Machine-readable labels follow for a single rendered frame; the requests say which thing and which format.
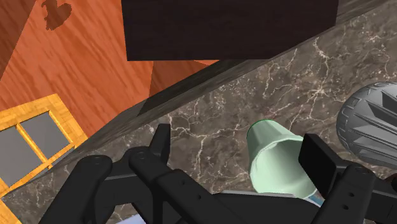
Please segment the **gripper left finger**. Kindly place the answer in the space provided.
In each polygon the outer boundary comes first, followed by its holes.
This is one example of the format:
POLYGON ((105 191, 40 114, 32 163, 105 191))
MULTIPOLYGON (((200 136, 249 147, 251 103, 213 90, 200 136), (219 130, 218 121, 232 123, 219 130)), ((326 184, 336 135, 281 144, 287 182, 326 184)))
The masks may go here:
POLYGON ((243 224, 180 169, 171 169, 171 126, 158 125, 149 146, 113 162, 90 155, 75 165, 39 224, 106 224, 115 206, 132 203, 146 224, 243 224))

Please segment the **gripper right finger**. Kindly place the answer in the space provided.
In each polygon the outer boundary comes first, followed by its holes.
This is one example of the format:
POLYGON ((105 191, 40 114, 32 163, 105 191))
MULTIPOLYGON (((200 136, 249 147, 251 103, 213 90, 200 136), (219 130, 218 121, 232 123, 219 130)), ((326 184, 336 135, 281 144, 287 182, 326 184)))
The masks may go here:
POLYGON ((324 198, 311 224, 397 224, 397 179, 340 158, 316 134, 304 135, 298 161, 324 198))

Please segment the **grey ribbed ball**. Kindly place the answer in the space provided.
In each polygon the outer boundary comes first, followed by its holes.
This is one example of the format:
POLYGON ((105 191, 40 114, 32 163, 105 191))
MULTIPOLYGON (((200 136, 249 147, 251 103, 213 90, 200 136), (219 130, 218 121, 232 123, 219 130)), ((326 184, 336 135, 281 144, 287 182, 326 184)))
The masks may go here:
POLYGON ((338 113, 336 131, 360 160, 397 170, 397 82, 376 82, 353 93, 338 113))

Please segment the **pale green cup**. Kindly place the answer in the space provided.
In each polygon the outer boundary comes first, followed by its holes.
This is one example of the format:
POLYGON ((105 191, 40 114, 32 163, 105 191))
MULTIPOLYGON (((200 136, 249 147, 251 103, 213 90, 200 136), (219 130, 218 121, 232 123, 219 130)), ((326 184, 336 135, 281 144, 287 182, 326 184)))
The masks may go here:
POLYGON ((306 199, 317 188, 298 161, 303 137, 273 120, 259 120, 247 136, 249 176, 258 193, 284 193, 306 199))

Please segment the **yellow wooden frame window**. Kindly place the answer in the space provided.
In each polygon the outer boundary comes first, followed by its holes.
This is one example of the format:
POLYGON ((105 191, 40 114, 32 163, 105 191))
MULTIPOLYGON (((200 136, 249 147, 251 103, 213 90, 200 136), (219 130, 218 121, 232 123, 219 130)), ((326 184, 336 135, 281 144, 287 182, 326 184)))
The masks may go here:
POLYGON ((4 182, 4 179, 0 177, 0 224, 21 224, 20 220, 1 200, 1 197, 4 197, 12 190, 26 184, 45 169, 51 169, 53 165, 55 165, 55 161, 62 155, 65 155, 68 151, 77 148, 77 146, 86 141, 87 135, 78 125, 78 122, 74 119, 73 115, 69 112, 66 105, 57 94, 52 94, 35 101, 0 111, 0 131, 4 131, 8 128, 14 128, 17 131, 18 135, 22 137, 23 142, 27 143, 31 151, 34 152, 35 157, 40 161, 37 167, 31 172, 24 174, 12 185, 4 182), (27 131, 21 125, 22 122, 45 113, 49 115, 68 142, 67 146, 63 147, 51 157, 47 157, 43 153, 43 150, 37 146, 32 137, 28 135, 27 131))

